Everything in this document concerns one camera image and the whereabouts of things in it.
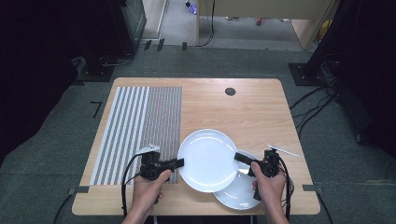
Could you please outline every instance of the gray carpet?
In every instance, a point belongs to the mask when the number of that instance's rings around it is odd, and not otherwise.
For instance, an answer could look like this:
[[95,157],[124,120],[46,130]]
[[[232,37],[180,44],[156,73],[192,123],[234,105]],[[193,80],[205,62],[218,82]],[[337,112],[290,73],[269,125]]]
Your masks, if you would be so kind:
[[[296,87],[288,63],[305,63],[307,51],[198,49],[154,46],[139,49],[134,59],[116,67],[117,77],[275,77],[290,105],[315,87]],[[50,223],[78,185],[103,113],[109,83],[71,86],[39,133],[10,153],[0,171],[0,223]],[[293,115],[316,106],[320,91],[292,109]],[[360,146],[343,107],[333,101],[302,131],[301,143],[312,179],[334,223],[394,223],[396,162],[381,148]],[[122,217],[77,217],[69,201],[58,223],[121,223]],[[325,210],[315,216],[291,216],[291,223],[329,223]]]

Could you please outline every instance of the black tape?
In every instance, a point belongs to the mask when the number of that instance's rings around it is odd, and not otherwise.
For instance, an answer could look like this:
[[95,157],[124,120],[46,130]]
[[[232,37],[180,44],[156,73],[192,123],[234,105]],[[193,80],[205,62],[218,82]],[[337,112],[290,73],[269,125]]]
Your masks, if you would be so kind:
[[323,193],[323,189],[321,187],[317,187],[316,185],[303,185],[303,191],[314,191],[318,194]]
[[181,46],[181,51],[184,51],[187,49],[187,42],[183,42],[182,46]]
[[158,44],[157,51],[160,51],[160,50],[162,50],[162,49],[163,49],[163,42],[164,42],[164,41],[165,41],[165,39],[164,39],[164,38],[160,39],[160,43]]
[[90,186],[78,186],[76,187],[76,193],[88,193],[90,192]]
[[145,50],[148,50],[150,46],[151,46],[151,40],[146,42]]

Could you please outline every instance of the hand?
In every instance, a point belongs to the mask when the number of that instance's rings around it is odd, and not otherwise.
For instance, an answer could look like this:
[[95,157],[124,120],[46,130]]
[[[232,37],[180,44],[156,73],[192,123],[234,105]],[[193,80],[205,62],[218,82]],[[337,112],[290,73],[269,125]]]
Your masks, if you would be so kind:
[[278,172],[274,177],[267,177],[262,173],[262,169],[257,162],[253,161],[251,170],[257,177],[254,181],[253,189],[259,188],[262,200],[260,205],[264,211],[268,223],[289,223],[282,209],[282,194],[285,188],[286,176],[283,172]]
[[160,199],[163,197],[161,187],[171,174],[172,171],[166,170],[154,181],[149,181],[142,176],[137,176],[134,179],[134,198],[132,207],[122,223],[144,223],[146,218],[154,210],[154,203],[157,197]]

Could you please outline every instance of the black cloth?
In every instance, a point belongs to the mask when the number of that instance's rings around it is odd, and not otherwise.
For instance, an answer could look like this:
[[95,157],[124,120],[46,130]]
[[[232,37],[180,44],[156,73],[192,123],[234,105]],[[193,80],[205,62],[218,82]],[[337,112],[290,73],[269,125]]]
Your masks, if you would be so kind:
[[0,161],[38,132],[77,78],[53,14],[45,1],[0,2]]

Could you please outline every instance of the white ceramic plate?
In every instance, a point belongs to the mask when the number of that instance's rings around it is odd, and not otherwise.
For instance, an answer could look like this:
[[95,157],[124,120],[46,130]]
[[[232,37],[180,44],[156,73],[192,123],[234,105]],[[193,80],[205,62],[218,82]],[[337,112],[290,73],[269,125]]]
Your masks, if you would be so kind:
[[190,187],[201,192],[225,189],[238,172],[238,161],[233,159],[236,151],[235,144],[224,133],[199,130],[183,141],[177,153],[178,159],[184,158],[180,175]]
[[[246,151],[238,150],[238,152],[251,159],[256,159]],[[239,162],[239,171],[233,182],[227,188],[213,193],[222,204],[236,210],[247,210],[259,204],[259,201],[253,198],[254,190],[251,183],[256,180],[256,177],[248,175],[249,167]]]

